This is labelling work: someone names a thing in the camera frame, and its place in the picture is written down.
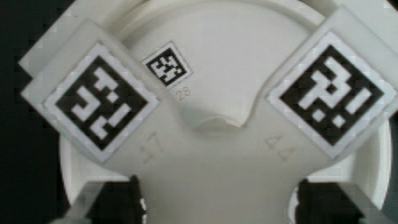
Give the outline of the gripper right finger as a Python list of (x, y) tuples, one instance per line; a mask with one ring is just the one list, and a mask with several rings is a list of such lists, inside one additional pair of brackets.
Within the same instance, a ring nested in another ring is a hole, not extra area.
[(299, 183), (296, 224), (386, 224), (386, 215), (351, 182)]

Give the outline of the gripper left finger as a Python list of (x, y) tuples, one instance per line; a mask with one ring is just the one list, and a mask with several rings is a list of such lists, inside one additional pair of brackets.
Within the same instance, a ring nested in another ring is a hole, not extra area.
[(139, 179), (84, 185), (59, 224), (145, 224)]

